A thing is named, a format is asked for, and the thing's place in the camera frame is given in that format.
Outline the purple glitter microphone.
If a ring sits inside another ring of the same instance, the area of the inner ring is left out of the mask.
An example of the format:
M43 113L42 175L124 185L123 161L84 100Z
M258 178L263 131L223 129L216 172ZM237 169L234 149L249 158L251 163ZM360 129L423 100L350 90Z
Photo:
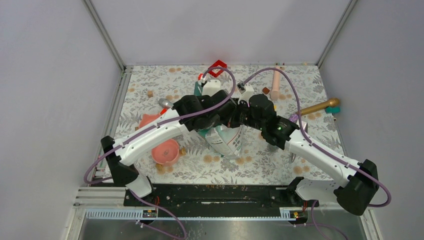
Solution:
M299 116L298 116L297 114L292 114L292 115L289 117L289 120L290 120L291 122L293 122L293 123L297 123L297 122L298 122L298 119L299 119Z

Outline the floral table mat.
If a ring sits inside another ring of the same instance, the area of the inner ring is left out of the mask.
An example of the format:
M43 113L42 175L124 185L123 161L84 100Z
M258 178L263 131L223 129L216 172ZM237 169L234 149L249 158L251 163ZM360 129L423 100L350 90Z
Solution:
M206 70L198 65L139 65L131 70L129 85L115 138L125 137L135 131L143 114L155 115L161 111L158 100L172 102L191 95L199 74ZM282 70L291 83L280 81L276 112L289 117L295 112L296 97L302 108L322 103L328 99L319 69L314 65L284 66ZM153 91L153 97L147 92ZM240 157L222 158L196 132L176 137L179 146L186 150L177 163L160 166L150 152L135 162L137 170L154 183L174 184L249 184L287 185L296 177L311 180L328 180L329 176L302 157L291 159L287 150L268 144L258 130L246 127Z

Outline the green silver pet food bag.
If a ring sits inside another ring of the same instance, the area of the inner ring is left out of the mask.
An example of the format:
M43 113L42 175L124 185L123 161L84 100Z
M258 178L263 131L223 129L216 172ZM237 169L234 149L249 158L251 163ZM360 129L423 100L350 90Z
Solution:
M199 94L196 86L197 82L194 87L194 95L202 96ZM229 128L221 124L212 128L199 130L197 134L206 140L223 158L234 160L240 157L244 140L243 126Z

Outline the brown small block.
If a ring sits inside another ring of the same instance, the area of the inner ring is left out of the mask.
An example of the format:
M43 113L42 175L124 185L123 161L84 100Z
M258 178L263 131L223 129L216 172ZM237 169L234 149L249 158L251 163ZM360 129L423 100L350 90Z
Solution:
M265 95L267 95L269 92L270 92L270 90L267 87L264 87L262 89L262 93L265 94Z

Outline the pink cylinder toy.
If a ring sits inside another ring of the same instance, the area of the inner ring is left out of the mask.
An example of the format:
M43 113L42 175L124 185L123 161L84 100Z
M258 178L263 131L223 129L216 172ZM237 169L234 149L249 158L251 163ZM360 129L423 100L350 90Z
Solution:
M280 95L280 81L281 73L278 70L273 71L272 86L269 93L269 97L272 101L277 101Z

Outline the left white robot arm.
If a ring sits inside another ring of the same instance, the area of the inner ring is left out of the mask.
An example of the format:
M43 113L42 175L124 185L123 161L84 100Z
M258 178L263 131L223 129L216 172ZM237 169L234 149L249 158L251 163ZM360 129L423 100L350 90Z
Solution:
M225 125L237 105L238 99L225 90L212 96L185 95L170 110L135 132L118 139L103 137L100 142L114 184L131 190L142 205L152 204L155 200L152 184L136 170L135 161L169 139Z

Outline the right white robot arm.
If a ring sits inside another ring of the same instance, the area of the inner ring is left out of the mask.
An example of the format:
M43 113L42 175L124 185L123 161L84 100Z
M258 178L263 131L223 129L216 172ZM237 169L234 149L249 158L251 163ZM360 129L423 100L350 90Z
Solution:
M296 123L277 115L274 104L263 94L235 104L228 126L246 126L260 131L264 140L309 161L331 177L331 181L297 179L287 191L293 206L305 200L338 203L347 212L361 216L379 190L377 165L359 162L313 140Z

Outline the pink scoop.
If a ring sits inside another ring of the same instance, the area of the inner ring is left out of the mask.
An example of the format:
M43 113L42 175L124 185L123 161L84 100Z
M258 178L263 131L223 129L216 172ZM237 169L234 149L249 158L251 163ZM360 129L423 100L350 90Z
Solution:
M138 128L141 129L146 125L149 125L151 122L156 121L156 119L160 118L162 115L157 113L157 114L143 114L141 117L141 121L138 125Z

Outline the teal small block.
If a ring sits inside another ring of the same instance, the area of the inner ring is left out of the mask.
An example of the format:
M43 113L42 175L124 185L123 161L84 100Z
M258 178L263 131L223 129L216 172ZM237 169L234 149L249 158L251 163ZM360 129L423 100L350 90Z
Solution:
M329 106L329 107L325 108L324 110L327 114L337 114L341 111L339 106L334 106L334 107Z

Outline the gold microphone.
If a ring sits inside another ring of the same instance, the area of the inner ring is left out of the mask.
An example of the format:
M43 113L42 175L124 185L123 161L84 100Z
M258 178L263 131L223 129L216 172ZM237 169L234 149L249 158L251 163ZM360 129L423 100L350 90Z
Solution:
M338 98L335 98L335 97L330 98L330 99L328 99L324 102L321 102L321 103L318 103L318 104L315 104L315 105L301 109L300 114L301 114L301 116L308 115L308 114L315 113L315 112L320 111L320 110L324 110L328 107L332 107L332 108L337 107L339 104L340 104L340 100Z

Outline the red small box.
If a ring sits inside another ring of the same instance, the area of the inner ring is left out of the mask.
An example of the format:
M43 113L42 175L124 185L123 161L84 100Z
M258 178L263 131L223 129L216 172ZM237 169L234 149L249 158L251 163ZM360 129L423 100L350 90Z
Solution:
M221 67L221 68L227 68L228 67L228 65L225 63L225 62L223 62L223 61L221 61L221 60L217 60L216 62L214 62L208 69L211 69L211 68L214 68L214 67ZM219 75L221 75L222 73L224 72L224 70L222 70L222 69L213 69L213 70L210 70L208 73L212 76L212 77L214 77L214 78L217 78Z

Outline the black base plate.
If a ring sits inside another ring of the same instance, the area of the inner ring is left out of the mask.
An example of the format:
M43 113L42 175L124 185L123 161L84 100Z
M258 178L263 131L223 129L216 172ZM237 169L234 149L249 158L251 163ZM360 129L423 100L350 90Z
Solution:
M217 185L154 183L141 202L126 190L125 207L159 205L178 218L279 217L280 209L302 211L314 205L287 185Z

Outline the silver microphone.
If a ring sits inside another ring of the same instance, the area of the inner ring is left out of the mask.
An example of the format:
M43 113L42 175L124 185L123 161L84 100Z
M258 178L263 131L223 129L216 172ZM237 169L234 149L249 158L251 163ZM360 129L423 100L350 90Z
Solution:
M158 100L158 104L164 109L171 109L174 106L174 104L167 98L160 98Z

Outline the pink pet bowl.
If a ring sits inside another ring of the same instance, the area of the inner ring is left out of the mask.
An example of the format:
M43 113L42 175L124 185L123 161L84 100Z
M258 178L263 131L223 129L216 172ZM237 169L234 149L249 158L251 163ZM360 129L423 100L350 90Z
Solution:
M160 165L174 165L180 157L180 145L174 139L168 139L151 150L153 160Z

